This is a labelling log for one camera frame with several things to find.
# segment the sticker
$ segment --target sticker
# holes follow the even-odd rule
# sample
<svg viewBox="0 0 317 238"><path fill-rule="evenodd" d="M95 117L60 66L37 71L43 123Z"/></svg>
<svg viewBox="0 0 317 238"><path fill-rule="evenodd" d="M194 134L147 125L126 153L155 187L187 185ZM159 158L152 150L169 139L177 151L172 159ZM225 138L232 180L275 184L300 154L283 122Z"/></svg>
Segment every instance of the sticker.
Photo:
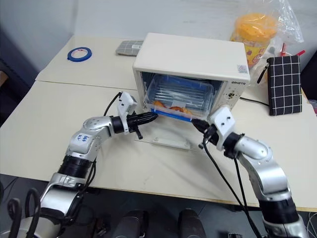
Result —
<svg viewBox="0 0 317 238"><path fill-rule="evenodd" d="M254 59L252 60L252 62L254 63L254 64L256 64L257 62L259 62L259 60L261 59L261 54L257 54L255 57L254 57Z"/></svg>
<svg viewBox="0 0 317 238"><path fill-rule="evenodd" d="M142 45L132 45L131 48L133 48L133 49L140 49L141 47L142 47Z"/></svg>
<svg viewBox="0 0 317 238"><path fill-rule="evenodd" d="M246 65L237 65L239 73L248 73L248 68Z"/></svg>
<svg viewBox="0 0 317 238"><path fill-rule="evenodd" d="M186 103L185 102L180 102L177 100L173 100L172 107L180 107L180 108L185 108Z"/></svg>
<svg viewBox="0 0 317 238"><path fill-rule="evenodd" d="M77 135L77 141L81 143L86 143L87 140L89 140L89 138L90 138L90 135L87 135L87 134L80 133Z"/></svg>

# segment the black and white pouch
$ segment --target black and white pouch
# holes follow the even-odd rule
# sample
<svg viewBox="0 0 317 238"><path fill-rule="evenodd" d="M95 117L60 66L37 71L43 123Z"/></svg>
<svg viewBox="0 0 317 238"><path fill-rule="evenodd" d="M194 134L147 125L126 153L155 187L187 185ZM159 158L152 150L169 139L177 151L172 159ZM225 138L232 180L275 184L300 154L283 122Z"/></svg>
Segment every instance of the black and white pouch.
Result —
<svg viewBox="0 0 317 238"><path fill-rule="evenodd" d="M258 83L266 70L269 114L300 113L302 90L299 56L268 58Z"/></svg>

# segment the red object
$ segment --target red object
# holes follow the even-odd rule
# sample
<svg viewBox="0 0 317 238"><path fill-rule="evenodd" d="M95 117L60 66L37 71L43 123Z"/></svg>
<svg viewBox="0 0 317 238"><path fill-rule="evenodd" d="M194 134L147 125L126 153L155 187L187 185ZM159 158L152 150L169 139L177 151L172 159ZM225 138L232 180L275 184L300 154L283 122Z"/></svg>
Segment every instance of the red object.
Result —
<svg viewBox="0 0 317 238"><path fill-rule="evenodd" d="M297 56L301 56L301 55L304 54L305 52L306 52L305 50L302 50L302 51L298 52L296 55L297 55Z"/></svg>
<svg viewBox="0 0 317 238"><path fill-rule="evenodd" d="M285 43L283 43L281 56L285 56L285 52L286 52L286 45L285 45Z"/></svg>

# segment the orange food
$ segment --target orange food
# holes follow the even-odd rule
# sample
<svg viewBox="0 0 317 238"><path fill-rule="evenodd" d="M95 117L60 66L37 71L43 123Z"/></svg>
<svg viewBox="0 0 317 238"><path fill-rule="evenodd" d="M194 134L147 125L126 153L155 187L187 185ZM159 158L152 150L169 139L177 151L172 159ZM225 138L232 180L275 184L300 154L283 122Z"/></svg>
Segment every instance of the orange food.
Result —
<svg viewBox="0 0 317 238"><path fill-rule="evenodd" d="M175 111L183 112L183 109L180 108L180 107L171 107L170 109L175 110Z"/></svg>
<svg viewBox="0 0 317 238"><path fill-rule="evenodd" d="M186 109L186 108L171 107L170 109L192 115L192 112L190 110Z"/></svg>
<svg viewBox="0 0 317 238"><path fill-rule="evenodd" d="M162 108L166 108L166 106L165 106L163 103L161 103L160 101L154 101L153 104L154 104L155 106L159 106L159 107L162 107Z"/></svg>
<svg viewBox="0 0 317 238"><path fill-rule="evenodd" d="M192 112L190 110L188 110L186 108L182 108L182 110L183 110L182 112L192 115Z"/></svg>

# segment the tape roll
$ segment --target tape roll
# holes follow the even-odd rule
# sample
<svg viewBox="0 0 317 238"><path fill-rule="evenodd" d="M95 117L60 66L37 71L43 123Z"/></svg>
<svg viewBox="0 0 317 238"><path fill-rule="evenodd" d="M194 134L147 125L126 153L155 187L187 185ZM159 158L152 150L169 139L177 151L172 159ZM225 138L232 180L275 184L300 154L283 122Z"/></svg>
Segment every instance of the tape roll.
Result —
<svg viewBox="0 0 317 238"><path fill-rule="evenodd" d="M86 53L85 56L83 57L80 57L80 58L77 58L75 57L75 54L77 53ZM68 55L67 55L67 59L70 60L70 61L73 61L73 62L82 62L82 61L85 61L87 59L89 59L91 57L93 53L91 52L91 50L87 47L78 47L78 48L75 48L73 50L71 50Z"/></svg>

